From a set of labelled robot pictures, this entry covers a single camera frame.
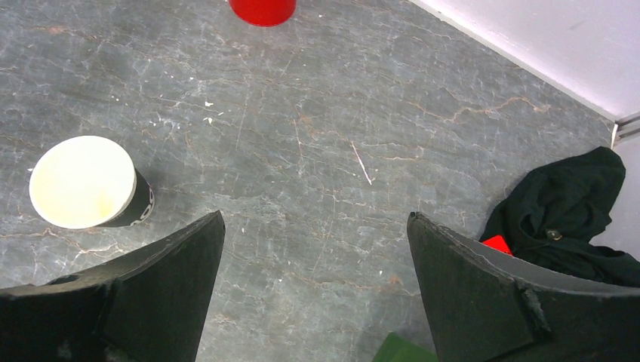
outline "grey marble floor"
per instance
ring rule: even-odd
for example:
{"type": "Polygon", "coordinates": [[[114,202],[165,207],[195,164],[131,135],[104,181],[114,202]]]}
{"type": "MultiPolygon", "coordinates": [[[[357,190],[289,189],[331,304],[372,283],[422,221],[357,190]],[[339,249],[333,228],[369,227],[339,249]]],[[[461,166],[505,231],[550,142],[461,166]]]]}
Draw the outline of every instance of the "grey marble floor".
{"type": "Polygon", "coordinates": [[[0,287],[42,284],[211,210],[225,253],[198,361],[370,361],[433,349],[412,210],[477,236],[524,172],[608,123],[408,2],[301,0],[282,26],[222,0],[0,1],[0,287]],[[157,196],[129,229],[39,219],[29,169],[122,144],[157,196]]]}

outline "red object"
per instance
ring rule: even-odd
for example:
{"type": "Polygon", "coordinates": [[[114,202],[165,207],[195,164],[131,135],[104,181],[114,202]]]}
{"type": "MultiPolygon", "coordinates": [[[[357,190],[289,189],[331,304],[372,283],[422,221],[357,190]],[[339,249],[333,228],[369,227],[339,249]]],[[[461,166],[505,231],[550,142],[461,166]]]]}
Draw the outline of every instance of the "red object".
{"type": "Polygon", "coordinates": [[[513,256],[513,254],[511,254],[509,246],[506,244],[506,241],[504,241],[502,235],[496,235],[491,239],[483,241],[482,243],[488,247],[493,247],[495,250],[499,250],[503,253],[507,253],[510,256],[513,256]]]}
{"type": "Polygon", "coordinates": [[[229,0],[229,4],[240,19],[256,26],[282,24],[296,10],[296,0],[229,0]]]}

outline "red cup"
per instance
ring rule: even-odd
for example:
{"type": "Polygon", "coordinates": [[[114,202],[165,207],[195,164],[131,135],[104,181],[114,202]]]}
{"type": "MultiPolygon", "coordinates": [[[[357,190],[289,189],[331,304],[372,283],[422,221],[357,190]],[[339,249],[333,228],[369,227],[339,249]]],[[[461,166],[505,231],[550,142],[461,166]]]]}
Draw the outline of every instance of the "red cup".
{"type": "Polygon", "coordinates": [[[296,10],[296,0],[229,0],[229,4],[240,19],[255,26],[282,24],[296,10]]]}

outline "black paper cup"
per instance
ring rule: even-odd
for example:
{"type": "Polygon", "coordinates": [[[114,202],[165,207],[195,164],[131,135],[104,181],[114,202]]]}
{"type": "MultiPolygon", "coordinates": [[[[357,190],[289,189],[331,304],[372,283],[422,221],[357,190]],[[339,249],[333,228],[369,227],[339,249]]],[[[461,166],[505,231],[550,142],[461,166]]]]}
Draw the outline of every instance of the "black paper cup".
{"type": "Polygon", "coordinates": [[[130,226],[153,210],[153,191],[129,154],[102,137],[80,136],[40,158],[29,181],[33,207],[67,229],[130,226]]]}

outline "green fabric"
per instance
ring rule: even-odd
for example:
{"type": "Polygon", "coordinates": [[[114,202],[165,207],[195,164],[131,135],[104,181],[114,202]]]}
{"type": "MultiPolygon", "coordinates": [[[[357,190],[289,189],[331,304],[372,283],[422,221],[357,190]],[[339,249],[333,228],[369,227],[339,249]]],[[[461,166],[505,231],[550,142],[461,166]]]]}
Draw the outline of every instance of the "green fabric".
{"type": "Polygon", "coordinates": [[[502,235],[513,256],[575,277],[640,287],[640,262],[589,244],[611,222],[625,177],[605,147],[532,170],[487,221],[480,241],[502,235]]]}
{"type": "Polygon", "coordinates": [[[435,354],[400,338],[389,334],[373,362],[438,362],[435,354]]]}

